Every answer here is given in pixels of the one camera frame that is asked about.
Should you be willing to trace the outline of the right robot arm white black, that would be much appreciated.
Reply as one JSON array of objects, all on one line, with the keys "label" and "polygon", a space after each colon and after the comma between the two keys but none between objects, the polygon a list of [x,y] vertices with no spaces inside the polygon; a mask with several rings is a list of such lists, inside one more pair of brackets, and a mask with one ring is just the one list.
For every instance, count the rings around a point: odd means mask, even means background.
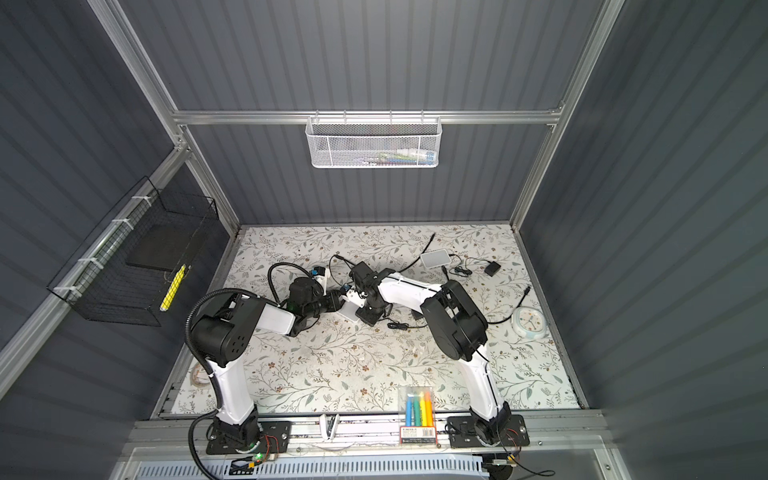
[{"label": "right robot arm white black", "polygon": [[478,439],[489,446],[499,444],[511,409],[492,373],[488,321],[464,287],[454,280],[429,284],[392,269],[376,272],[364,262],[351,268],[350,278],[353,290],[363,298],[356,316],[364,323],[379,322],[391,306],[422,315],[439,349],[457,362],[468,389]]}]

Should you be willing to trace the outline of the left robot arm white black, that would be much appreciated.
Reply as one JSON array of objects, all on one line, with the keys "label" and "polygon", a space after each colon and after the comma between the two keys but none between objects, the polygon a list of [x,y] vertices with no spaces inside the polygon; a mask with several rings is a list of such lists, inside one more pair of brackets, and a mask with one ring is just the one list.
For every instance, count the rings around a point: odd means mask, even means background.
[{"label": "left robot arm white black", "polygon": [[214,433],[233,448],[259,444],[262,433],[257,407],[246,386],[242,357],[253,334],[266,331],[295,337],[309,320],[339,311],[346,290],[327,289],[313,277],[292,282],[285,300],[241,288],[222,288],[203,296],[185,322],[185,344],[203,367],[214,389]]}]

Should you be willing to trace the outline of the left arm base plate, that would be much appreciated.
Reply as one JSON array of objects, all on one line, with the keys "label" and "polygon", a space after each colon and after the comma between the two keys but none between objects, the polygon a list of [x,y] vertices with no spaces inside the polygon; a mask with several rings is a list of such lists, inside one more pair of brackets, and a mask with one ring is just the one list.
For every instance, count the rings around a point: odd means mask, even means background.
[{"label": "left arm base plate", "polygon": [[292,423],[288,421],[250,422],[230,425],[215,418],[206,432],[208,455],[279,454],[287,451]]}]

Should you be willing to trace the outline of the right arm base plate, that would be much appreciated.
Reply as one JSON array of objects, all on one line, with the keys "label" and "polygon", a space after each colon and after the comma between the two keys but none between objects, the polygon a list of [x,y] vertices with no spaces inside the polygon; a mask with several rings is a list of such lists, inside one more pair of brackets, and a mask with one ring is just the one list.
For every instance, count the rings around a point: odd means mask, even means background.
[{"label": "right arm base plate", "polygon": [[530,445],[525,420],[510,415],[497,422],[485,422],[474,416],[450,416],[445,431],[452,448],[509,447]]}]

